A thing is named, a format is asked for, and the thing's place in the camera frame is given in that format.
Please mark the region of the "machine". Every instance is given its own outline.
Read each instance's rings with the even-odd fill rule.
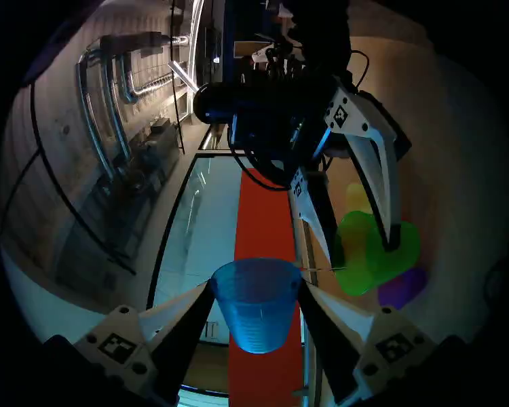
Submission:
[[[346,71],[353,52],[344,24],[347,2],[317,24],[319,36],[332,38],[322,44],[311,36],[316,9],[298,1],[285,5],[295,16],[290,36],[302,44],[305,63],[299,66],[296,60],[290,64],[294,69],[286,70],[280,61],[291,48],[272,48],[278,51],[267,55],[267,80],[203,85],[194,100],[195,114],[206,123],[230,125],[228,141],[238,165],[245,170],[235,153],[242,150],[273,185],[255,182],[293,191],[298,216],[311,225],[330,262],[340,255],[334,243],[337,226],[319,166],[323,161],[327,168],[325,154],[330,160],[349,157],[381,242],[387,251],[395,250],[400,245],[397,162],[411,143],[383,105],[359,90]],[[41,64],[32,72],[32,77],[41,72]],[[419,398],[438,395],[433,386],[437,372],[464,351],[454,337],[436,346],[389,307],[365,313],[305,281],[297,296],[338,405],[398,400],[418,405]],[[68,367],[67,376],[57,379],[58,389],[76,389],[72,400],[92,394],[93,404],[176,405],[213,302],[214,292],[205,283],[142,313],[120,306],[74,345],[51,338],[43,346],[48,362],[57,371]]]

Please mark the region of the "red strip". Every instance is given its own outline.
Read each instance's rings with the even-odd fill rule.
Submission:
[[[258,179],[270,182],[256,171]],[[272,257],[294,262],[296,250],[286,192],[268,191],[242,174],[235,259]],[[231,407],[293,407],[303,386],[300,313],[296,306],[285,344],[274,352],[242,351],[230,336],[228,383]]]

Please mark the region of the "metal pipe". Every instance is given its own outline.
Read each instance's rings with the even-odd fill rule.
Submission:
[[[134,78],[132,76],[132,69],[130,68],[129,59],[130,54],[126,54],[120,57],[123,95],[128,103],[136,103],[141,96],[154,92],[155,90],[168,85],[173,80],[174,73],[169,72],[137,88],[134,85]]]
[[[198,92],[199,89],[198,85],[196,85],[194,80],[188,76],[185,70],[181,68],[181,66],[177,62],[175,61],[169,62],[168,66],[172,71],[175,72],[175,75],[180,77],[181,80],[185,82],[185,85],[187,85],[192,92],[194,93]]]
[[[173,44],[177,45],[189,45],[190,38],[186,35],[180,35],[173,37]],[[170,39],[164,40],[164,44],[169,44]],[[134,85],[134,78],[132,75],[132,55],[127,52],[119,57],[119,65],[121,67],[121,82],[122,82],[122,94],[127,103],[136,103],[141,96],[154,92],[165,85],[171,83],[174,75],[173,73],[167,73],[147,82],[146,84],[136,87]]]
[[[104,88],[104,97],[107,107],[107,114],[113,125],[115,138],[124,155],[124,159],[129,162],[132,158],[128,139],[124,132],[123,123],[117,108],[117,95],[115,93],[115,82],[113,80],[113,60],[110,58],[100,61],[100,68],[102,70],[102,84]]]
[[[88,61],[91,58],[99,55],[99,50],[86,50],[79,58],[79,62],[75,65],[75,72],[77,75],[77,89],[79,90],[81,109],[83,111],[83,116],[85,117],[90,140],[92,141],[100,165],[102,166],[102,169],[104,170],[107,178],[111,182],[115,178],[115,168],[107,157],[102,143],[102,138],[100,137],[98,127],[96,126],[94,111],[92,110],[92,104],[90,102],[90,95],[88,93],[87,87]]]

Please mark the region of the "wire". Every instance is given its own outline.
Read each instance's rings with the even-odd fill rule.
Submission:
[[[170,17],[170,60],[174,62],[174,10],[175,10],[175,0],[172,1],[172,15]],[[172,92],[174,94],[174,104],[175,104],[175,116],[177,118],[177,128],[179,130],[179,138],[181,139],[181,150],[183,150],[183,155],[185,155],[185,144],[183,143],[183,131],[181,130],[181,123],[179,121],[179,108],[177,107],[177,96],[175,94],[175,80],[172,78]]]
[[[47,173],[49,175],[49,178],[51,178],[51,182],[53,183],[57,194],[60,196],[62,202],[64,202],[64,205],[69,209],[70,213],[73,215],[77,223],[79,223],[79,226],[87,232],[87,234],[90,236],[90,238],[98,245],[102,251],[110,256],[116,263],[119,265],[122,269],[125,269],[132,275],[136,275],[136,272],[132,270],[129,266],[127,266],[123,260],[121,260],[119,257],[117,257],[110,249],[106,247],[103,241],[101,241],[98,236],[93,232],[93,230],[87,225],[85,220],[81,217],[81,215],[75,210],[72,203],[66,196],[66,193],[64,193],[64,190],[60,186],[60,183],[58,182],[58,179],[56,179],[55,173],[53,172],[53,167],[51,166],[51,163],[49,162],[49,159],[47,158],[47,154],[45,153],[45,149],[43,149],[43,143],[41,142],[41,137],[39,135],[39,129],[36,119],[36,104],[35,104],[35,88],[36,84],[34,81],[31,82],[30,86],[30,116],[32,120],[32,130],[34,131],[34,138],[36,140],[36,145],[39,150],[39,155],[41,156],[41,160],[43,162],[43,166],[47,170]]]
[[[334,157],[330,157],[330,159],[328,161],[326,161],[323,158],[323,161],[322,161],[322,171],[324,171],[324,172],[328,171],[328,169],[330,168],[330,165],[332,164],[332,161],[334,161]]]
[[[232,153],[232,157],[235,159],[235,162],[238,163],[238,165],[241,167],[243,172],[245,172],[245,174],[247,174],[247,176],[251,180],[253,180],[253,182],[255,184],[258,184],[261,187],[263,187],[264,189],[267,189],[269,191],[274,191],[274,192],[276,192],[276,191],[288,191],[290,189],[290,187],[272,187],[271,185],[265,184],[264,182],[260,181],[257,177],[252,175],[251,172],[249,170],[247,170],[247,168],[243,165],[242,160],[238,157],[238,154],[236,153],[235,148],[232,145],[231,134],[232,134],[232,132],[228,131],[228,135],[227,135],[227,137],[228,137],[228,145],[230,146],[230,151]]]
[[[351,51],[351,54],[360,54],[360,55],[363,55],[365,58],[366,58],[366,67],[364,68],[364,73],[362,74],[362,76],[360,77],[360,81],[358,81],[358,83],[356,84],[356,87],[358,88],[358,86],[360,86],[360,84],[362,83],[362,81],[364,80],[364,77],[366,76],[367,72],[368,72],[368,68],[369,68],[369,57],[364,54],[364,52],[362,51],[358,51],[358,50],[352,50]]]
[[[4,205],[4,211],[2,212],[2,217],[0,220],[0,235],[4,232],[5,220],[7,218],[7,213],[10,211],[10,206],[13,203],[13,198],[15,196],[15,193],[17,192],[17,189],[21,185],[21,182],[22,182],[24,176],[29,171],[32,164],[34,164],[34,161],[36,161],[36,158],[38,157],[39,152],[40,152],[40,150],[36,149],[34,154],[32,154],[32,157],[30,157],[29,162],[26,163],[26,165],[22,169],[21,173],[19,174],[19,177],[17,177],[17,180],[15,181],[15,184],[13,185],[10,195],[7,197],[7,201],[5,202],[5,205]]]

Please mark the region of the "translucent blue cup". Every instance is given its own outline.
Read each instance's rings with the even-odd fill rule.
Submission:
[[[296,266],[274,258],[233,261],[210,279],[230,334],[249,353],[268,353],[285,343],[300,282]]]

